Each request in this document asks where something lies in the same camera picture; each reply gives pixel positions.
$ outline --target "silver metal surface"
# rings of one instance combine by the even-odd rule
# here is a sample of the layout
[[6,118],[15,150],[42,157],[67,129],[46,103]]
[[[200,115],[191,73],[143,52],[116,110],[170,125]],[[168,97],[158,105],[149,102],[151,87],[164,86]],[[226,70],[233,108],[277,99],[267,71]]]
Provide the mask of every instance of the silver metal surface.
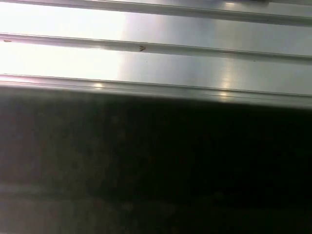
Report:
[[[15,15],[22,20],[13,20]],[[310,27],[5,2],[0,22],[0,32],[10,34],[312,55]]]
[[0,49],[2,74],[312,95],[312,66],[306,63],[15,43]]
[[131,41],[43,37],[43,36],[14,35],[14,34],[0,34],[0,41],[2,42],[6,41],[10,43],[24,43],[24,44],[26,43],[26,44],[104,49],[104,50],[117,50],[130,52],[140,51],[141,53],[209,56],[229,59],[247,59],[257,61],[261,60],[261,61],[312,64],[311,56],[225,50],[205,47],[178,46],[178,45],[154,44],[154,43],[131,42]]
[[310,6],[22,2],[0,2],[1,86],[312,107]]
[[1,0],[6,2],[23,2],[32,4],[46,4],[54,6],[68,6],[79,8],[93,8],[93,9],[123,9],[127,11],[148,11],[157,12],[158,10],[165,10],[166,6],[171,8],[171,13],[176,13],[178,9],[188,9],[189,12],[201,9],[208,11],[215,11],[222,14],[227,13],[252,13],[277,15],[287,17],[312,17],[311,6],[300,5],[309,4],[310,0],[296,0],[297,4],[287,4],[289,1],[276,0],[269,2],[269,4],[261,4],[249,0]]
[[0,87],[67,90],[86,93],[134,95],[140,97],[192,99],[224,103],[312,108],[312,98],[307,95],[248,92],[229,89],[209,89],[134,82],[0,75]]

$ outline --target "metal edge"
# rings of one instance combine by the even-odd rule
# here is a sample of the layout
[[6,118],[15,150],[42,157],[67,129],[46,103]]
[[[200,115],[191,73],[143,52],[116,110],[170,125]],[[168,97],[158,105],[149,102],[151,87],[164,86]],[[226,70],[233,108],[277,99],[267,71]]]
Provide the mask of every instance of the metal edge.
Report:
[[286,3],[286,4],[312,5],[311,0],[272,0],[272,2]]
[[56,77],[0,75],[0,87],[64,90],[71,92],[130,95],[222,103],[312,108],[312,96],[266,93],[242,90],[198,88],[190,86],[157,85],[134,82],[114,82]]
[[[97,9],[97,10],[112,10],[124,12],[137,12],[159,15],[187,16],[200,17],[222,20],[249,21],[268,24],[295,25],[295,26],[312,26],[312,16],[310,14],[298,13],[294,15],[281,14],[282,11],[274,12],[270,9],[265,11],[251,8],[246,10],[230,10],[227,7],[213,5],[211,3],[198,4],[189,3],[182,4],[176,1],[175,5],[169,4],[167,1],[164,4],[151,4],[148,1],[96,1],[96,0],[0,0],[10,3],[36,4],[46,6],[61,6],[71,8]],[[291,4],[287,4],[287,12],[291,12]]]
[[47,37],[33,35],[1,34],[0,41],[6,43],[28,43],[61,47],[117,50],[140,53],[156,53],[168,55],[186,55],[186,56],[209,56],[219,58],[247,59],[247,60],[265,60],[280,61],[300,64],[312,64],[312,56],[277,54],[254,51],[226,50],[206,47],[180,46],[168,44],[155,44],[131,41],[113,41],[100,39],[81,39],[81,38],[63,38]]

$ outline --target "dark surface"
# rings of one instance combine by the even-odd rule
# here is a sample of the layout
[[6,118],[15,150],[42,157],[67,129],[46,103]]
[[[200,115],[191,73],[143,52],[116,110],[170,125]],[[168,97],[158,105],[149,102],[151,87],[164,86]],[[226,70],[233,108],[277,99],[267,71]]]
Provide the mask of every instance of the dark surface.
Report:
[[[311,111],[18,89],[0,96],[0,181],[57,191],[27,195],[30,207],[49,204],[36,215],[52,228],[10,226],[4,215],[3,231],[311,230]],[[2,194],[17,214],[34,215],[5,186]]]

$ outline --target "small brown speck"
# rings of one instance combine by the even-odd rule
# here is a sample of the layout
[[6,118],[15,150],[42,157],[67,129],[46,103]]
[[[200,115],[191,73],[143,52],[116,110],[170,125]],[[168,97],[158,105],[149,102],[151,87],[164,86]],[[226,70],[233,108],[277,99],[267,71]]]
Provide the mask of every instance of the small brown speck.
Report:
[[145,49],[146,49],[145,46],[143,46],[143,45],[140,45],[140,46],[139,46],[139,50],[140,50],[140,51],[143,51],[143,50],[145,50]]

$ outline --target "metal groove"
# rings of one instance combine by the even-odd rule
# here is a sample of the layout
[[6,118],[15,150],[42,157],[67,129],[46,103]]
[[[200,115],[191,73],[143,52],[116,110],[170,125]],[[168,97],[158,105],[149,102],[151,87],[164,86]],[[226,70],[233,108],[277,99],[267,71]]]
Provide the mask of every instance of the metal groove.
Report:
[[50,46],[117,50],[168,55],[206,56],[218,58],[261,60],[289,63],[312,64],[312,56],[276,54],[254,51],[226,50],[206,47],[179,46],[131,41],[113,41],[99,39],[44,37],[32,35],[0,34],[0,41],[7,43],[28,43]]
[[300,4],[300,5],[312,5],[311,0],[272,0],[272,2],[287,3],[287,4]]
[[84,0],[0,0],[10,3],[61,6],[71,8],[136,12],[169,16],[210,18],[216,20],[248,21],[265,24],[279,24],[312,27],[312,17],[267,14],[258,12],[230,11],[213,8],[196,8],[163,4],[147,4],[120,1],[84,1]]
[[0,45],[3,74],[312,95],[311,64],[4,42]]
[[[16,15],[23,20],[10,20]],[[312,28],[297,26],[5,2],[0,2],[0,20],[8,22],[0,33],[8,34],[312,55]]]
[[0,87],[312,108],[311,95],[0,74]]

